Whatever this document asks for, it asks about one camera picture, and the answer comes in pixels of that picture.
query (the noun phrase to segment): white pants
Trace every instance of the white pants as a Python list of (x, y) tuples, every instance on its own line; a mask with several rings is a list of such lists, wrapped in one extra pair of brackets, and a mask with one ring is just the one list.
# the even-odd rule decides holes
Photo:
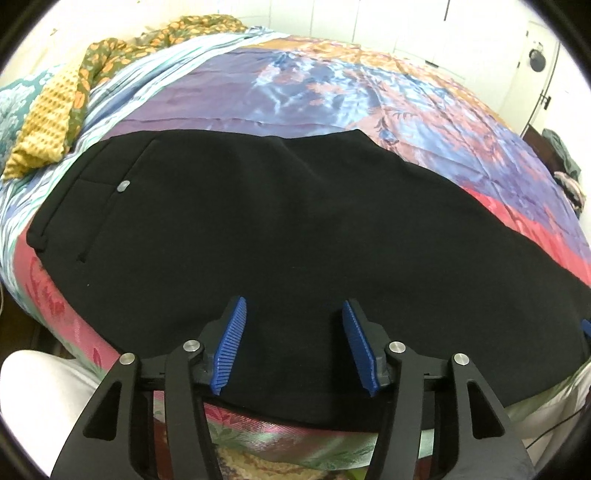
[[(0, 372), (0, 411), (29, 456), (50, 476), (57, 457), (99, 380), (76, 360), (33, 351), (10, 355)], [(528, 445), (585, 401), (591, 385), (591, 364), (559, 395), (523, 421), (515, 432)], [(539, 469), (558, 450), (578, 418), (544, 436), (528, 452)]]

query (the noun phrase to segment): cabinet handle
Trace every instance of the cabinet handle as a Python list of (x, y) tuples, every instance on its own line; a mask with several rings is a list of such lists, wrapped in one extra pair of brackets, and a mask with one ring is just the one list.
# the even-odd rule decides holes
[(447, 13), (449, 12), (449, 4), (452, 2), (452, 0), (447, 0), (447, 7), (445, 7), (445, 16), (443, 17), (443, 21), (445, 22), (445, 20), (447, 20)]

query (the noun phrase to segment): black fabric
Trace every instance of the black fabric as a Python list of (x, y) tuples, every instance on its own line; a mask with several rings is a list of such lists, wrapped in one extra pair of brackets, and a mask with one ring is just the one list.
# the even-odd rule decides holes
[(360, 131), (111, 138), (68, 171), (28, 241), (120, 352), (167, 353), (245, 296), (221, 398), (283, 421), (378, 430), (380, 400), (361, 388), (341, 325), (348, 297), (418, 353), (468, 354), (504, 405), (589, 355), (586, 285), (460, 187)]

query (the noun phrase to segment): bedsheet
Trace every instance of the bedsheet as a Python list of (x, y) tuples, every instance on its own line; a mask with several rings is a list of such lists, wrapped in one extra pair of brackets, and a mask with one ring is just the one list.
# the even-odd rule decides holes
[[(403, 159), (466, 189), (509, 228), (591, 284), (591, 251), (563, 192), (529, 146), (453, 80), (426, 66), (334, 41), (286, 39), (264, 30), (229, 43), (219, 35), (197, 38), (138, 60), (93, 91), (74, 153), (0, 190), (3, 280), (21, 306), (98, 375), (118, 354), (57, 291), (26, 244), (26, 228), (51, 188), (92, 144), (127, 132), (171, 128), (283, 137), (359, 128)], [(557, 392), (520, 404), (520, 415), (531, 414)], [(263, 458), (313, 468), (366, 465), (375, 444), (375, 436), (332, 433), (314, 446), (304, 441), (311, 436), (306, 429), (264, 424), (212, 406), (207, 415), (220, 444), (248, 445)], [(432, 433), (423, 436), (422, 455), (428, 455)], [(274, 450), (267, 448), (268, 440)], [(319, 453), (322, 449), (331, 455)]]

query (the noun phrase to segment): teal pillow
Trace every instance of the teal pillow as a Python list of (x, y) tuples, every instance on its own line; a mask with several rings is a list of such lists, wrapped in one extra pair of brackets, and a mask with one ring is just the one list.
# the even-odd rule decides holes
[(31, 104), (61, 65), (27, 75), (0, 88), (0, 173), (21, 131)]

